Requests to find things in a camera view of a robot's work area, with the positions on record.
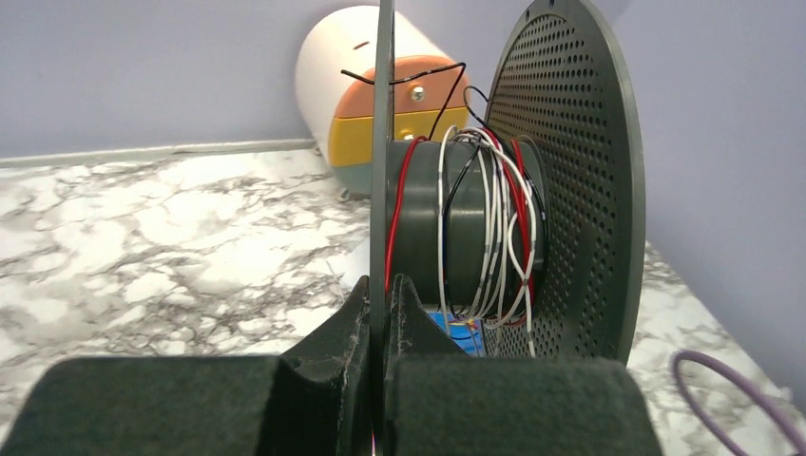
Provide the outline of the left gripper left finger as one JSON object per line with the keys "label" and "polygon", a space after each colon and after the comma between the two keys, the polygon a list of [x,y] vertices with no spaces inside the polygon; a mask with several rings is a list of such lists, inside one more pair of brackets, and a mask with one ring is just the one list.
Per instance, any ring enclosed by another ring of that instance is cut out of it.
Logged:
{"label": "left gripper left finger", "polygon": [[35,384],[5,455],[368,455],[368,281],[279,355],[76,357]]}

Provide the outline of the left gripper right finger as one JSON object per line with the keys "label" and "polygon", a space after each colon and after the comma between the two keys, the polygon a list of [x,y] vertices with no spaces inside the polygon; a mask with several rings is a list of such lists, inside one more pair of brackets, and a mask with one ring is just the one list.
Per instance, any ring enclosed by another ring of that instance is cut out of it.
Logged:
{"label": "left gripper right finger", "polygon": [[658,455],[643,395],[606,358],[473,357],[428,316],[413,281],[391,291],[388,455]]}

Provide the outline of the blue plastic bin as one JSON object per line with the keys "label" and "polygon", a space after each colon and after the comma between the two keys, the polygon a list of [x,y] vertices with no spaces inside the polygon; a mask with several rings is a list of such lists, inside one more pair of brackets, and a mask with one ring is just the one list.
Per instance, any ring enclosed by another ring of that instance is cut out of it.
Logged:
{"label": "blue plastic bin", "polygon": [[445,334],[451,337],[452,342],[461,350],[472,356],[484,355],[483,335],[479,325],[474,320],[460,321],[450,317],[448,320],[449,325],[446,325],[441,313],[428,312],[428,315]]}

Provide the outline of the black cable spool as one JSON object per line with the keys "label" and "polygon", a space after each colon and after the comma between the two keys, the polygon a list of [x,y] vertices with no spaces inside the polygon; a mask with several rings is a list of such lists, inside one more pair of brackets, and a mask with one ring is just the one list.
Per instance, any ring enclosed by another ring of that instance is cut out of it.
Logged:
{"label": "black cable spool", "polygon": [[384,433],[391,291],[474,320],[484,355],[625,365],[643,280],[642,139],[624,57],[589,1],[517,21],[476,127],[377,142],[372,204],[374,445]]}

